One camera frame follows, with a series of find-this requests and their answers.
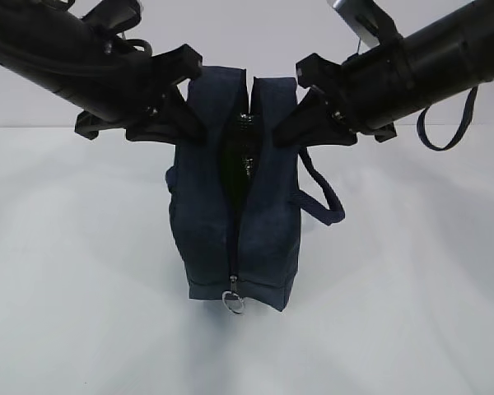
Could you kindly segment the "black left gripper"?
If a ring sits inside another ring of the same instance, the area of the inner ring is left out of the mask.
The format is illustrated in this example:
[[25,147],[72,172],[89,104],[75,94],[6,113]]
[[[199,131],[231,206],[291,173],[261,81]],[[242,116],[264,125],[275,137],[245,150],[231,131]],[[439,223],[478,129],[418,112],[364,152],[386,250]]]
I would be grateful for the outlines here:
[[83,111],[77,116],[74,132],[94,140],[101,131],[122,128],[130,142],[205,142],[207,129],[178,88],[181,82],[202,74],[203,56],[187,44],[152,56],[135,72],[136,109],[125,105],[127,114],[115,121]]

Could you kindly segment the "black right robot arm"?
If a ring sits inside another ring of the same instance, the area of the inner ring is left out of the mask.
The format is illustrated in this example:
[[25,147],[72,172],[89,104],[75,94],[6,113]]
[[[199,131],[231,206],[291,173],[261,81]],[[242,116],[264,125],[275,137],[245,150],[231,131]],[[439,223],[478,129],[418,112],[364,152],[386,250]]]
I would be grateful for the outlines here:
[[277,146],[351,146],[359,135],[385,142],[398,120],[460,92],[468,93],[460,127],[469,126],[478,88],[494,81],[494,1],[470,2],[410,36],[376,2],[329,7],[367,50],[340,64],[316,53],[298,62],[307,93],[273,130]]

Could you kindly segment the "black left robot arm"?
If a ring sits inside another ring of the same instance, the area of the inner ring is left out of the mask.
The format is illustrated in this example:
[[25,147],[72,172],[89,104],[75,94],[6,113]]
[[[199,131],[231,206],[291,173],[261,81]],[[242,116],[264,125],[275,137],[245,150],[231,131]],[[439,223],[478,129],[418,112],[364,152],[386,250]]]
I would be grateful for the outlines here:
[[187,44],[157,54],[127,38],[142,19],[139,1],[102,1],[80,17],[71,7],[0,1],[0,66],[78,107],[74,130],[86,139],[122,129],[131,142],[204,143],[179,91],[202,75],[202,56]]

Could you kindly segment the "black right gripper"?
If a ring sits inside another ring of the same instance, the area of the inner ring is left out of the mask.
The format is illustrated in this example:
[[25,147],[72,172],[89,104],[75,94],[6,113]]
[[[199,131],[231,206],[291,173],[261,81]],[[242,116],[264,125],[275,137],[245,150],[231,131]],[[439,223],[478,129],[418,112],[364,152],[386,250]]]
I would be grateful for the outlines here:
[[308,93],[273,130],[276,146],[353,146],[359,133],[377,142],[397,137],[391,110],[395,75],[381,53],[353,54],[338,64],[313,53],[296,64]]

